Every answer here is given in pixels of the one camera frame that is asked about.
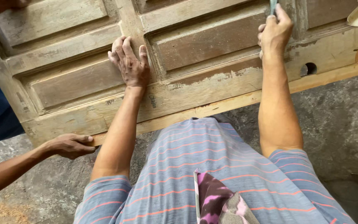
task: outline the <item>concrete floor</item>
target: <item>concrete floor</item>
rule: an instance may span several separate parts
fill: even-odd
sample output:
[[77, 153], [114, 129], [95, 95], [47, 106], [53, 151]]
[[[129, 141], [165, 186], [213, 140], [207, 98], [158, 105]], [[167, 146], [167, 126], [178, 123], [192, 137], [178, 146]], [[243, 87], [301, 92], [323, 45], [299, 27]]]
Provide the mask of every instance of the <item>concrete floor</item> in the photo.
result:
[[[338, 184], [333, 186], [335, 181], [342, 186], [340, 181], [354, 180], [355, 176], [357, 179], [358, 77], [295, 93], [292, 99], [304, 133], [304, 149], [321, 181], [335, 191], [338, 188]], [[259, 104], [255, 104], [223, 113], [256, 150], [260, 150], [258, 109]], [[153, 133], [137, 137], [131, 161], [132, 183], [139, 176], [152, 137]], [[31, 148], [25, 134], [0, 141], [0, 162]], [[72, 223], [95, 158], [96, 154], [74, 161], [56, 157], [34, 167], [0, 192], [0, 223]], [[336, 196], [345, 201], [352, 195], [345, 190], [339, 192], [341, 194]], [[352, 206], [356, 208], [350, 205], [348, 212], [354, 213], [358, 223], [358, 212], [352, 212]]]

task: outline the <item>shirt sleeve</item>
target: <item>shirt sleeve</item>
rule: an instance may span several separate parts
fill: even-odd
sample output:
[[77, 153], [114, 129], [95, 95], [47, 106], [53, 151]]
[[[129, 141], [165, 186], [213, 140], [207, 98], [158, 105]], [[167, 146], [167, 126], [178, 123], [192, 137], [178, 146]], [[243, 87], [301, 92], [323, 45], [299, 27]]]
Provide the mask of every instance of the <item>shirt sleeve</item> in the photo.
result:
[[328, 223], [354, 223], [317, 178], [305, 151], [276, 150], [269, 159], [314, 204]]
[[74, 224], [107, 224], [116, 219], [132, 187], [124, 175], [101, 177], [86, 187]]

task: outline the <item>forearm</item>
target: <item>forearm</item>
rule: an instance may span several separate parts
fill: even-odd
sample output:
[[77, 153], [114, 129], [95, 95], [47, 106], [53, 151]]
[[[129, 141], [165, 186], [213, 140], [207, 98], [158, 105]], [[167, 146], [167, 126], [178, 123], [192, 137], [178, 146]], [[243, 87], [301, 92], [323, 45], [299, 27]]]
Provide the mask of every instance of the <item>forearm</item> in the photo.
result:
[[302, 132], [291, 99], [284, 60], [280, 54], [263, 56], [259, 131], [262, 153], [266, 157], [278, 148], [303, 148]]
[[136, 124], [143, 89], [127, 87], [124, 100], [97, 155], [91, 181], [104, 176], [126, 175], [136, 140]]
[[0, 163], [0, 190], [17, 180], [33, 166], [49, 156], [51, 156], [51, 154], [48, 150], [39, 147]]

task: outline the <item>striped shirt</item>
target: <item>striped shirt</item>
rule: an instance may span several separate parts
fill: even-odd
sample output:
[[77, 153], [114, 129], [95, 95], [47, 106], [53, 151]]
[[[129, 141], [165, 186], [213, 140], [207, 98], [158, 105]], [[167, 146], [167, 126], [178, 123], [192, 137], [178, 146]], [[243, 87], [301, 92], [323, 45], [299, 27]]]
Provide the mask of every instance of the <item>striped shirt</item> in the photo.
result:
[[160, 132], [135, 186], [121, 175], [90, 182], [74, 224], [196, 224], [197, 168], [239, 192], [261, 224], [354, 223], [305, 151], [276, 150], [265, 158], [230, 124], [192, 118]]

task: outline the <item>sawdust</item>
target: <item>sawdust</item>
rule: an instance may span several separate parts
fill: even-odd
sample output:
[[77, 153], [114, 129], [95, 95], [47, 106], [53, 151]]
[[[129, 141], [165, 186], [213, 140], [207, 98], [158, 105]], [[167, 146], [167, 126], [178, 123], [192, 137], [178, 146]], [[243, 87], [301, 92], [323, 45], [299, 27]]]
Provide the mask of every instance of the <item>sawdust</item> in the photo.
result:
[[7, 205], [0, 202], [0, 223], [16, 223], [16, 224], [32, 224], [25, 213], [30, 206], [23, 205]]

